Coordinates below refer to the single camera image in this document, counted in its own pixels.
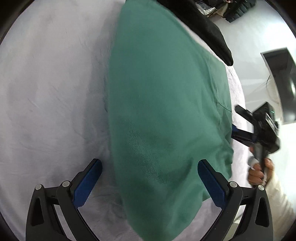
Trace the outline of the person's right hand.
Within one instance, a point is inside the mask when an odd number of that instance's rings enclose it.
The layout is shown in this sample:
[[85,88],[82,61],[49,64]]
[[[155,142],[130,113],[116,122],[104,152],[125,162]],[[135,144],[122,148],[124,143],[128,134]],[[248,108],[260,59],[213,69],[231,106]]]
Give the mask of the person's right hand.
[[251,186],[265,186],[273,176],[274,164],[270,158],[265,158],[265,167],[261,168],[259,163],[255,163],[248,169],[247,181]]

